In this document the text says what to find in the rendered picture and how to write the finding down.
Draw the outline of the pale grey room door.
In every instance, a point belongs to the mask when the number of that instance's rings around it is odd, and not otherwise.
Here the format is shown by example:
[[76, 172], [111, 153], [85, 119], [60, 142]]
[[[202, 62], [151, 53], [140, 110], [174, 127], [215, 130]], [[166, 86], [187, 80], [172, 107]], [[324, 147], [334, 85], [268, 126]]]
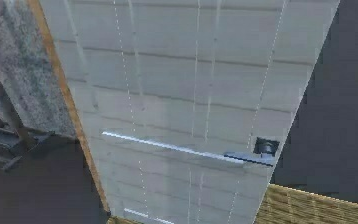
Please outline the pale grey room door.
[[109, 213], [254, 224], [340, 1], [27, 0]]

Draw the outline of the dark grey metal frame furniture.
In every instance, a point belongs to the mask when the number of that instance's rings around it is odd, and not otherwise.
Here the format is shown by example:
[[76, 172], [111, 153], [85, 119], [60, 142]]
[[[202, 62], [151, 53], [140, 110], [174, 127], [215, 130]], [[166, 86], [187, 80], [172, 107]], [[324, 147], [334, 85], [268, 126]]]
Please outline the dark grey metal frame furniture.
[[5, 121], [0, 117], [0, 162], [1, 170], [8, 172], [31, 152], [40, 148], [54, 132], [41, 132], [27, 128], [0, 81], [0, 105]]

